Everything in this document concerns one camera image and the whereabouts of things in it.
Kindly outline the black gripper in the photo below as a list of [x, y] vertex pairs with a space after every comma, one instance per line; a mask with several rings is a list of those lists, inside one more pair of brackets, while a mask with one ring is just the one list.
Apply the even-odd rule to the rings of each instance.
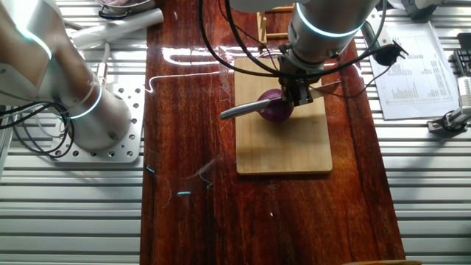
[[310, 86], [318, 83], [321, 77], [309, 77], [309, 75], [317, 74], [322, 69], [322, 65], [306, 70], [290, 60], [279, 60], [278, 62], [282, 74], [278, 82], [283, 92], [283, 101], [293, 103], [294, 106], [312, 103]]

